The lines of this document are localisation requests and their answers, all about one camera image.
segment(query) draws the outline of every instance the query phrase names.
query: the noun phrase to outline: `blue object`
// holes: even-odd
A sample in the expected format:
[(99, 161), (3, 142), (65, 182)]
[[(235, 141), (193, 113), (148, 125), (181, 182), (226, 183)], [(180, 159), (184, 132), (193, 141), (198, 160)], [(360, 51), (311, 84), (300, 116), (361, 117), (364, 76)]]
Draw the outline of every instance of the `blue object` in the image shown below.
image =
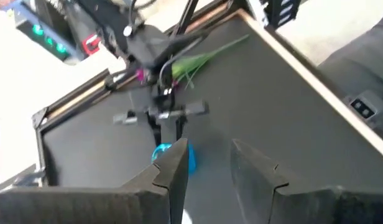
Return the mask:
[[(154, 149), (154, 152), (152, 154), (152, 163), (158, 157), (160, 157), (161, 153), (164, 153), (169, 147), (171, 147), (171, 145), (172, 144), (170, 144), (170, 143), (163, 143), (163, 144), (157, 146)], [(189, 144), (187, 147), (189, 149), (189, 174), (192, 174), (192, 173), (194, 173), (194, 171), (196, 171), (197, 164), (196, 164), (196, 159), (195, 159), (195, 156), (194, 156), (194, 148), (193, 148), (193, 146), (191, 144)]]

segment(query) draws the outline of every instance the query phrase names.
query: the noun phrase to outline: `black tabletop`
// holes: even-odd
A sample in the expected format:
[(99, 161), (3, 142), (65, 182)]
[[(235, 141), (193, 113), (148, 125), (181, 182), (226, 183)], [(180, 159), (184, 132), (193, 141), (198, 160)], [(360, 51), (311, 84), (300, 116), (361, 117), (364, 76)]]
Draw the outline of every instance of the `black tabletop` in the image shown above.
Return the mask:
[[(250, 37), (214, 58), (181, 91), (179, 102), (206, 100), (210, 114), (190, 118), (197, 171), (185, 209), (195, 223), (241, 223), (231, 183), (229, 147), (238, 138), (315, 185), (383, 187), (383, 157), (240, 18), (217, 28), (195, 50)], [(58, 184), (119, 187), (150, 164), (154, 139), (146, 124), (113, 125), (132, 108), (129, 92), (113, 93), (44, 136)], [(166, 124), (165, 141), (174, 140)]]

